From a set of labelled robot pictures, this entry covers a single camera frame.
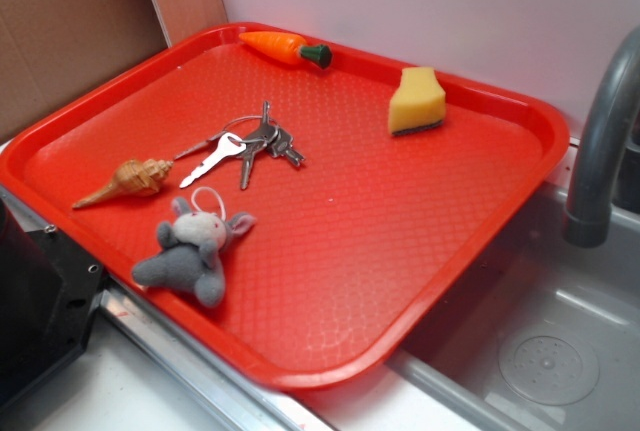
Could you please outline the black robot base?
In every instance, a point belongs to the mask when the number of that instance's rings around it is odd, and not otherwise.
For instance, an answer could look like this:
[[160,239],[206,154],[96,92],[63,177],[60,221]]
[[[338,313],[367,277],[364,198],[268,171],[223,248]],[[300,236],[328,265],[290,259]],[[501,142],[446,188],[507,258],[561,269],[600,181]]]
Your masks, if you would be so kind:
[[84,353],[104,281],[63,231],[26,231],[1,205],[2,410]]

